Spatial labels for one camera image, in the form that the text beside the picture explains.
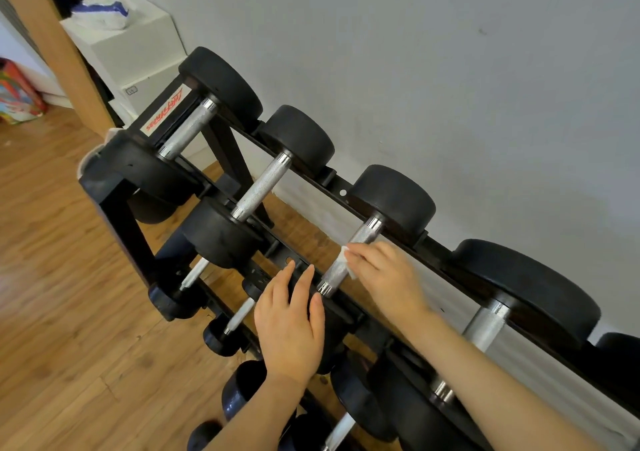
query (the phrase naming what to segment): brand label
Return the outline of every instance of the brand label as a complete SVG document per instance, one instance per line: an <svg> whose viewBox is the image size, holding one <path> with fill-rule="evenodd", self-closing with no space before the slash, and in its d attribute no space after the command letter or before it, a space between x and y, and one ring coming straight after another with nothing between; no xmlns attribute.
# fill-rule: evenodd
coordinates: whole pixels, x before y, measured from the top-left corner
<svg viewBox="0 0 640 451"><path fill-rule="evenodd" d="M185 84L182 84L178 87L169 100L162 104L160 109L156 111L154 115L148 120L148 122L140 128L140 132L142 134L146 134L147 136L151 136L153 132L158 128L162 121L166 119L166 117L173 112L173 110L182 102L182 100L187 97L188 93L191 91Z"/></svg>

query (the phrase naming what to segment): dumbbell rack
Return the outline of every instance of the dumbbell rack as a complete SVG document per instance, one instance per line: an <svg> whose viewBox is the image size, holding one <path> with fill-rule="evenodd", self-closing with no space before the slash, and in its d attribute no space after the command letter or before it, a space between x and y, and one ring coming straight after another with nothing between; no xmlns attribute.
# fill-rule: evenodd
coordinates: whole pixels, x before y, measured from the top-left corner
<svg viewBox="0 0 640 451"><path fill-rule="evenodd" d="M149 115L162 106L164 99L167 99L170 93L179 87L179 84L179 78L169 84L164 93L149 106L147 111L145 111L129 129L139 130L144 122L148 120ZM167 116L162 125L160 125L149 138L149 142L154 147L162 145L172 132L175 131L185 116L193 110L197 102L197 96L190 94ZM197 170L196 167L188 163L187 160L180 158L180 164L200 182L201 191L198 193L198 197L203 197L204 195L213 196L220 203L226 204L230 208L235 205L236 200L251 186L252 178L233 136L232 129L269 155L274 156L274 152L255 135L260 125L260 121L255 121L251 125L242 125L237 119L225 119L222 118L222 116L216 116L212 122L203 129L202 133L204 138L213 150L216 159L219 161L225 173L219 180L213 182L201 171ZM366 220L364 214L357 212L353 207L348 205L345 197L340 195L341 192L345 193L345 190L348 190L351 184L341 178L334 169L325 167L322 172L313 179L298 171L295 167L291 169L345 210L356 215L363 221ZM182 278L187 274L189 264L196 258L196 252L193 246L188 243L180 231L175 231L156 254L152 252L127 205L128 198L136 190L135 186L125 180L121 175L105 170L100 164L93 165L87 169L81 179L81 184L86 193L97 205L98 210L111 228L122 250L129 257L130 262L148 287L154 283L162 283L165 279L173 280L176 276ZM267 259L279 268L283 268L288 259L293 259L296 262L296 266L302 270L309 265L308 261L302 258L272 232L273 223L262 205L260 205L254 213L253 219L257 222L255 224L256 228L268 241L268 247L265 247L265 250L262 251ZM448 259L451 252L429 237L427 231L423 233L419 241L412 247L403 244L389 234L383 234L439 277L442 277L476 302L482 303L475 293L469 291L462 284L453 280L442 271L443 262ZM243 267L237 268L237 270L260 290L263 290L270 280L269 275L263 271L258 264L252 261L249 261ZM321 274L316 271L314 282L318 283L320 278ZM206 294L208 294L209 300L207 306L216 316L220 314L228 317L233 316L233 312L226 307L219 297L206 287L202 280L198 280L196 284L203 287ZM338 291L333 296L333 300L356 321L353 330L354 335L369 346L375 353L380 354L382 350L392 343L394 345L404 345L386 326L372 317L347 294ZM255 335L244 325L240 326L239 330L245 335L249 342L248 347L243 350L252 350L259 353L260 350ZM593 345L587 343L578 351L558 350L545 346L524 332L519 332L590 383L590 385L603 392L603 394L613 399L636 417L640 417L640 395L630 393L628 389L622 388L619 383L607 376L605 372L607 362L601 358ZM309 407L315 409L321 408L310 394L305 396L305 401L309 403Z"/></svg>

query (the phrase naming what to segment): wall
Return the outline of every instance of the wall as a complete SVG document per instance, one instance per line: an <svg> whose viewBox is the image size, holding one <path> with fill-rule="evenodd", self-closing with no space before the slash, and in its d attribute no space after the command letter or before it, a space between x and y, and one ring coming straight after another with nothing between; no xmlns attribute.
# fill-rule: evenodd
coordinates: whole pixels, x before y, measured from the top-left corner
<svg viewBox="0 0 640 451"><path fill-rule="evenodd" d="M322 125L345 178L373 163L404 172L436 201L438 241L526 253L596 299L594 340L610 327L640 336L640 0L150 1L172 14L187 51L207 46L244 75L263 118L289 103ZM267 159L243 148L259 173ZM297 189L290 175L276 193L339 242L356 227ZM463 326L473 304L441 281L429 291ZM564 406L558 382L572 377L517 338L505 334L511 356L527 349L539 366L500 345L494 358ZM608 413L637 437L636 420L580 385L564 385L582 392L577 420L604 428Z"/></svg>
<svg viewBox="0 0 640 451"><path fill-rule="evenodd" d="M34 89L65 97L56 76L9 20L0 14L0 57L14 61Z"/></svg>

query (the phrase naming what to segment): dumbbell handle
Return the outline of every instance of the dumbbell handle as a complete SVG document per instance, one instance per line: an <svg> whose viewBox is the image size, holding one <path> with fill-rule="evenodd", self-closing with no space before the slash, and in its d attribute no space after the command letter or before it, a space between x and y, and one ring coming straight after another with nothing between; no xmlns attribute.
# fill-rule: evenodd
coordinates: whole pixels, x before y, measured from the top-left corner
<svg viewBox="0 0 640 451"><path fill-rule="evenodd" d="M349 242L369 244L380 235L383 227L384 218L379 213L376 213L356 230L356 233L349 239ZM331 264L331 267L324 273L318 285L318 292L325 297L331 297L332 294L338 290L338 286L342 284L348 273L347 262L342 258L336 259L333 261L333 264Z"/></svg>
<svg viewBox="0 0 640 451"><path fill-rule="evenodd" d="M213 119L213 116L218 111L219 102L213 95L204 99L171 137L167 139L158 154L165 160L176 159L184 148L202 131L202 128Z"/></svg>
<svg viewBox="0 0 640 451"><path fill-rule="evenodd" d="M227 326L223 333L231 334L236 328L238 328L238 326L240 326L240 323L242 323L242 320L244 320L244 318L249 314L249 311L251 311L254 306L255 301L251 298L248 298L243 303L243 305L240 306L240 309L237 310L236 314L233 315L233 317L229 320L229 323L227 323Z"/></svg>
<svg viewBox="0 0 640 451"><path fill-rule="evenodd" d="M492 300L487 306L476 312L462 336L484 353L500 333L510 312L511 309L507 305ZM440 377L431 383L431 389L444 402L451 402L456 396Z"/></svg>
<svg viewBox="0 0 640 451"><path fill-rule="evenodd" d="M343 415L342 419L335 425L331 434L324 441L324 448L322 451L335 451L340 446L341 442L347 437L350 430L355 426L356 421L353 420L350 414Z"/></svg>
<svg viewBox="0 0 640 451"><path fill-rule="evenodd" d="M276 183L282 179L284 173L286 173L289 166L291 166L292 161L293 155L286 149L276 156L273 161L269 163L267 169L264 170L260 177L251 185L251 188L240 198L236 207L231 211L231 216L240 222L245 222L274 186L276 186ZM187 274L187 277L184 278L182 284L180 284L180 291L190 288L204 272L208 264L209 261L206 259L200 259Z"/></svg>

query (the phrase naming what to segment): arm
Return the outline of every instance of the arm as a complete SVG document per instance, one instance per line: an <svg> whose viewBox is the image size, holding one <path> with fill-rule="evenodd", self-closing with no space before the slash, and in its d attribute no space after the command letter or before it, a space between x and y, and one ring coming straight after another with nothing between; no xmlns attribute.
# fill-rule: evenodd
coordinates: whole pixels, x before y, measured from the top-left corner
<svg viewBox="0 0 640 451"><path fill-rule="evenodd" d="M320 294L307 303L314 267L300 277L289 303L287 285L293 262L268 284L254 319L267 378L258 392L209 444L207 451L275 450L287 421L316 373L324 345L324 308Z"/></svg>
<svg viewBox="0 0 640 451"><path fill-rule="evenodd" d="M428 307L412 264L393 245L349 244L350 268L385 316L456 393L495 451L602 451Z"/></svg>

